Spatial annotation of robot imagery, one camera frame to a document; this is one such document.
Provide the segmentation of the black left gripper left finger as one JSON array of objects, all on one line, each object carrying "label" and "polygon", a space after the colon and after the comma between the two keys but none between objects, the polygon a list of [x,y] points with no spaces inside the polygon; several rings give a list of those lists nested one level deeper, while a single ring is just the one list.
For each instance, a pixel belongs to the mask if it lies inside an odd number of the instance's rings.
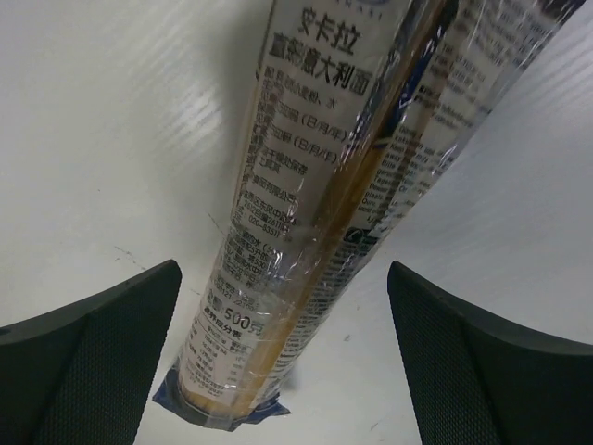
[{"label": "black left gripper left finger", "polygon": [[132,444],[182,282],[168,260],[1,329],[4,444]]}]

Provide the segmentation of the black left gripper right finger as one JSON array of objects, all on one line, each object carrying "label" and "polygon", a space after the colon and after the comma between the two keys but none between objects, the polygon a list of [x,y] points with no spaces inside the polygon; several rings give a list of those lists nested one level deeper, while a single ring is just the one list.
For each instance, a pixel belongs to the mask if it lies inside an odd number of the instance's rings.
[{"label": "black left gripper right finger", "polygon": [[591,345],[504,319],[400,262],[387,292],[422,443],[591,443]]}]

